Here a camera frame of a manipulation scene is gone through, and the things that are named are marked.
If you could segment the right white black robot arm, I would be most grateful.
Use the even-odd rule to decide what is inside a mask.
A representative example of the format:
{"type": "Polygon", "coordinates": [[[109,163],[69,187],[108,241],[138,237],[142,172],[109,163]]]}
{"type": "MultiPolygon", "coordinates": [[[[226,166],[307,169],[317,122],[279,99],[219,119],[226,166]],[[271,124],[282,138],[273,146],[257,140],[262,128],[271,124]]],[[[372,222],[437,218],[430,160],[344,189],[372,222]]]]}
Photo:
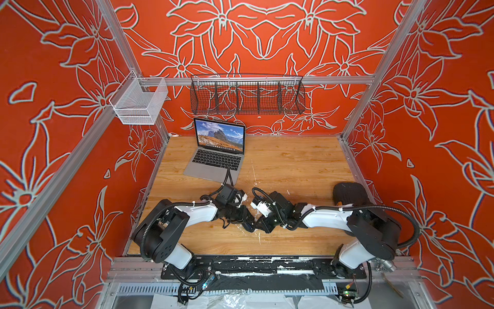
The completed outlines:
{"type": "Polygon", "coordinates": [[[349,277],[372,260],[391,262],[397,249],[413,245],[420,235],[419,224],[409,213],[371,204],[357,183],[336,185],[334,206],[293,204],[278,192],[267,194],[258,187],[252,193],[251,206],[262,214],[255,227],[267,234],[276,226],[290,231],[325,227],[350,233],[352,242],[341,244],[331,261],[329,270],[337,278],[349,277]]]}

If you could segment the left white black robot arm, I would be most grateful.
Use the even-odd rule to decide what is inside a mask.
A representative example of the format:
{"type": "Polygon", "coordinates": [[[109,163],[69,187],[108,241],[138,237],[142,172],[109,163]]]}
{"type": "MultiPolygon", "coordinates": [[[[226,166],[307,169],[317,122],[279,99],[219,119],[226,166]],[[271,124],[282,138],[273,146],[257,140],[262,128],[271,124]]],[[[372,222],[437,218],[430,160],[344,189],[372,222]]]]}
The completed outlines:
{"type": "Polygon", "coordinates": [[[224,228],[241,225],[247,232],[255,230],[255,218],[245,206],[247,194],[233,186],[231,171],[226,170],[220,188],[204,194],[199,202],[161,200],[137,226],[132,241],[139,246],[145,261],[168,263],[185,270],[195,258],[193,252],[179,244],[184,230],[190,226],[222,220],[224,228]]]}

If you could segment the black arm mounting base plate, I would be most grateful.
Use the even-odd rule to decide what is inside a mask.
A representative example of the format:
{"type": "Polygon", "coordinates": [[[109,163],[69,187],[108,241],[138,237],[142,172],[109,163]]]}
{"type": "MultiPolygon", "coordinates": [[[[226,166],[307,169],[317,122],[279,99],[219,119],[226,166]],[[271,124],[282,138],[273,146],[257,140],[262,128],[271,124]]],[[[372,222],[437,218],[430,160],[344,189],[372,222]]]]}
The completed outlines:
{"type": "Polygon", "coordinates": [[[366,267],[336,270],[331,256],[236,256],[199,255],[176,273],[186,278],[198,278],[198,269],[226,276],[311,275],[317,279],[365,279],[366,267]]]}

